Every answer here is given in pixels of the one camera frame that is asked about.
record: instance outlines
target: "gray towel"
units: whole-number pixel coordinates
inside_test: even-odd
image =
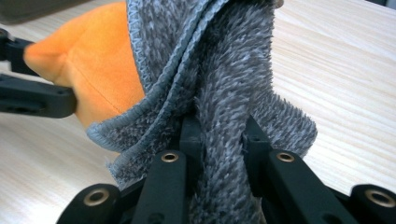
[[[145,98],[124,114],[94,123],[88,136],[120,152],[109,164],[121,189],[145,177],[179,119],[196,110],[206,150],[189,199],[191,223],[263,223],[241,154],[247,119],[273,148],[303,156],[315,123],[274,94],[273,0],[129,0],[128,24]]]

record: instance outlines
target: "orange plush toy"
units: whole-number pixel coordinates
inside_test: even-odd
[[[144,97],[123,2],[71,20],[28,47],[24,60],[44,79],[74,89],[76,115],[85,128],[120,115]]]

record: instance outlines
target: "light wood surface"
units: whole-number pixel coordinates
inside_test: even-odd
[[[37,41],[109,2],[0,27]],[[344,193],[362,183],[396,191],[396,11],[362,0],[289,0],[275,25],[275,90],[318,126],[304,160]],[[9,74],[6,64],[0,72]],[[0,223],[56,222],[82,189],[114,184],[106,162],[115,157],[74,116],[0,114]]]

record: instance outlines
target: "towel fold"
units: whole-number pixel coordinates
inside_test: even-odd
[[[273,0],[128,1],[134,59],[145,98],[94,123],[97,144],[120,152],[109,164],[124,189],[145,177],[192,110],[201,123],[204,171],[190,199],[191,223],[263,223],[241,154],[247,119],[274,148],[305,155],[315,123],[273,92]]]

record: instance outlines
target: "metal screw hole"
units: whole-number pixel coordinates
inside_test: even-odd
[[[101,203],[104,203],[109,197],[109,193],[107,189],[93,189],[87,196],[84,198],[84,203],[87,206],[96,206]]]
[[[177,161],[177,159],[178,159],[178,155],[171,152],[163,154],[161,156],[161,160],[163,160],[164,162],[174,162]]]
[[[292,162],[294,161],[294,157],[291,156],[289,153],[286,152],[280,152],[276,154],[276,157],[280,160],[280,161],[285,161],[285,162]]]
[[[395,200],[382,191],[367,189],[364,194],[371,202],[376,203],[380,206],[388,208],[396,206]]]

